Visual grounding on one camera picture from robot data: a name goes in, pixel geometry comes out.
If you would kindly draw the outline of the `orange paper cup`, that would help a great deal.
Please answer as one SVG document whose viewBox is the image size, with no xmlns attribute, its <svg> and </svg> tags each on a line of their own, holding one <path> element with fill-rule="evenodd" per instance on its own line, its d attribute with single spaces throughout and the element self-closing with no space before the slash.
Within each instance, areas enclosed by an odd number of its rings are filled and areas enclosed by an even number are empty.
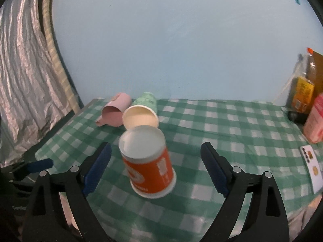
<svg viewBox="0 0 323 242">
<path fill-rule="evenodd" d="M 158 199 L 173 190 L 176 172 L 160 129 L 138 126 L 126 130 L 118 146 L 130 184 L 137 194 L 148 199 Z"/>
</svg>

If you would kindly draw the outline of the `green leaf-print paper cup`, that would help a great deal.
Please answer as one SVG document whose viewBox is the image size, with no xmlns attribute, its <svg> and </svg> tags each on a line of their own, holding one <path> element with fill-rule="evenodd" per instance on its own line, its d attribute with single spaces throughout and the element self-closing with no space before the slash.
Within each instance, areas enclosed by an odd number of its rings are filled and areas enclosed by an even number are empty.
<svg viewBox="0 0 323 242">
<path fill-rule="evenodd" d="M 138 126 L 159 126 L 157 99 L 151 92 L 144 92 L 123 113 L 123 125 L 129 130 Z"/>
</svg>

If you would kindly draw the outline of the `white smartphone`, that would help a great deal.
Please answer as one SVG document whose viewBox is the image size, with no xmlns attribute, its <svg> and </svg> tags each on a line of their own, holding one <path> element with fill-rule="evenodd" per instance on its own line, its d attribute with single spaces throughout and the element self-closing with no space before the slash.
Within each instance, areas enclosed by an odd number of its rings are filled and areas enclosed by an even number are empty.
<svg viewBox="0 0 323 242">
<path fill-rule="evenodd" d="M 299 148 L 301 155 L 305 160 L 305 165 L 311 179 L 313 193 L 318 193 L 323 187 L 322 173 L 319 167 L 318 159 L 311 145 L 301 146 Z"/>
</svg>

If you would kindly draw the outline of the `silver foil curtain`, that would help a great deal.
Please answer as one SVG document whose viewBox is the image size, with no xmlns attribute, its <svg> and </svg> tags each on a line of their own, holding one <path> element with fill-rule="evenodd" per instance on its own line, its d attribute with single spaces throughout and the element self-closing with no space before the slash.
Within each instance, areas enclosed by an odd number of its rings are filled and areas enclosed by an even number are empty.
<svg viewBox="0 0 323 242">
<path fill-rule="evenodd" d="M 20 161 L 70 112 L 80 110 L 56 46 L 52 0 L 1 5 L 1 166 Z"/>
</svg>

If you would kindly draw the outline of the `green checkered tablecloth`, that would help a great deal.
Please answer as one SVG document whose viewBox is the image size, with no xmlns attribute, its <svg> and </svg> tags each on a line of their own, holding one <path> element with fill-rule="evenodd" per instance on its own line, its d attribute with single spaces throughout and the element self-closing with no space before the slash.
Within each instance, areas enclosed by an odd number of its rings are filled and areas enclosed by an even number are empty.
<svg viewBox="0 0 323 242">
<path fill-rule="evenodd" d="M 263 102 L 159 100 L 159 128 L 177 181 L 165 197 L 146 199 L 132 189 L 122 161 L 118 142 L 124 128 L 95 123 L 105 103 L 99 99 L 90 104 L 50 138 L 36 158 L 52 159 L 49 172 L 55 174 L 81 164 L 102 142 L 111 143 L 112 158 L 88 202 L 102 228 L 117 241 L 201 239 L 224 201 L 201 160 L 204 142 L 247 173 L 273 174 L 291 238 L 304 228 L 319 202 L 299 151 L 307 141 L 283 107 Z"/>
</svg>

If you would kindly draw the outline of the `pink plastic mug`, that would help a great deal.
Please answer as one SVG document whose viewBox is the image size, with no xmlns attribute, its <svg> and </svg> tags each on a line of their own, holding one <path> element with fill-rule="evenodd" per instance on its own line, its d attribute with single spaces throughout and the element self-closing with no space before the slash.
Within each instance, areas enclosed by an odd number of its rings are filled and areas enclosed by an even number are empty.
<svg viewBox="0 0 323 242">
<path fill-rule="evenodd" d="M 112 127 L 120 127 L 123 124 L 123 113 L 132 103 L 131 97 L 126 93 L 117 93 L 103 107 L 101 115 L 95 121 L 96 125 L 101 127 L 109 125 Z"/>
</svg>

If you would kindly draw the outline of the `pink packet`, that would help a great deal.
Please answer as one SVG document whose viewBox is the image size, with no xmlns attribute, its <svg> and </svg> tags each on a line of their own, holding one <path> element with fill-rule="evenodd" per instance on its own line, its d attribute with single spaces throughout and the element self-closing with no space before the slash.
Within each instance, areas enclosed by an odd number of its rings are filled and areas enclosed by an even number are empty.
<svg viewBox="0 0 323 242">
<path fill-rule="evenodd" d="M 303 134 L 311 143 L 322 142 L 323 117 L 322 117 L 322 93 L 316 97 L 307 121 L 303 127 Z"/>
</svg>

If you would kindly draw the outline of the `small black object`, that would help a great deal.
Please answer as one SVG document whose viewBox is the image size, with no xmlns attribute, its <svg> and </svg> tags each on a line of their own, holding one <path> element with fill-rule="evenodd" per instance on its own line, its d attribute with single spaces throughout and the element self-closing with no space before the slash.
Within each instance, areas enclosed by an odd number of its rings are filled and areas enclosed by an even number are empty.
<svg viewBox="0 0 323 242">
<path fill-rule="evenodd" d="M 287 118 L 295 124 L 304 125 L 307 121 L 308 114 L 299 113 L 295 111 L 288 111 Z"/>
</svg>

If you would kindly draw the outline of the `orange-label drink bottle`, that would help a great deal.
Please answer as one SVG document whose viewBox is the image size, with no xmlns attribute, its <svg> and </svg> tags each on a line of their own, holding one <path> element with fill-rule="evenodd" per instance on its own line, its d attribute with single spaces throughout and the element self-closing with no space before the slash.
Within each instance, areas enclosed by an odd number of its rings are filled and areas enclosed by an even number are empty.
<svg viewBox="0 0 323 242">
<path fill-rule="evenodd" d="M 314 51 L 307 48 L 293 72 L 287 106 L 290 110 L 306 113 L 315 89 L 316 64 Z"/>
</svg>

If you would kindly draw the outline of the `brown cardboard box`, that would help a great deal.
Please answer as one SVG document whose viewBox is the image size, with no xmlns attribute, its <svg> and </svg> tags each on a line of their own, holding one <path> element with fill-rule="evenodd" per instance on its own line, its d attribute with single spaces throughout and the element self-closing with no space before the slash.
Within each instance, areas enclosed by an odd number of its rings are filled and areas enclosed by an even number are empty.
<svg viewBox="0 0 323 242">
<path fill-rule="evenodd" d="M 313 92 L 313 101 L 322 93 L 323 90 L 323 56 L 316 51 L 313 51 L 313 57 L 316 67 L 316 80 Z"/>
</svg>

